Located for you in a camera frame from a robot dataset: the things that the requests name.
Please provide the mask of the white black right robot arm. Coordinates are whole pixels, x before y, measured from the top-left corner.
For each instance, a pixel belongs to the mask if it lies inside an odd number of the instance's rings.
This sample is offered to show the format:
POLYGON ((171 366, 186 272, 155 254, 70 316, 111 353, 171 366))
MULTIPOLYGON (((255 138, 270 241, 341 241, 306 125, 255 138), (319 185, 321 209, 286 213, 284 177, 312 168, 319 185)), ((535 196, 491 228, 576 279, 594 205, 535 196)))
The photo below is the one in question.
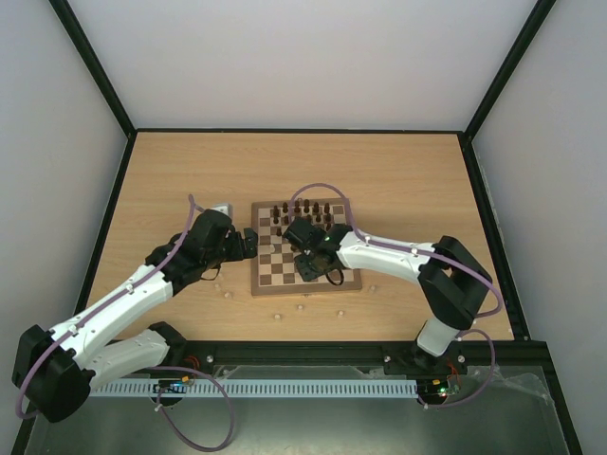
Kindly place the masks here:
POLYGON ((407 363, 431 372, 447 359, 456 337, 479 316, 492 279, 455 238, 408 243, 359 232, 346 224, 328 230, 297 219, 283 237, 298 255, 295 267, 305 282, 346 269, 370 270, 420 286, 432 316, 417 334, 407 363))

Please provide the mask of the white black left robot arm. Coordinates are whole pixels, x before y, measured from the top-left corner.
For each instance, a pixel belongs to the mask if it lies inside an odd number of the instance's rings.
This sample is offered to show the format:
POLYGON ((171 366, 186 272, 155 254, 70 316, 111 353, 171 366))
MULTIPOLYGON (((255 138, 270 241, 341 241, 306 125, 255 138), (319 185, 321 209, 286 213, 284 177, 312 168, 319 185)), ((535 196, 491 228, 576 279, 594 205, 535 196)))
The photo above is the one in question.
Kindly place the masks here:
POLYGON ((257 255, 258 235, 238 231, 230 206, 190 214, 185 229, 156 247, 121 285, 81 313, 50 329, 28 328, 18 342, 12 383, 35 415, 57 423, 106 383, 180 356, 181 335, 160 323, 140 335, 113 338, 142 315, 201 281, 224 263, 257 255))

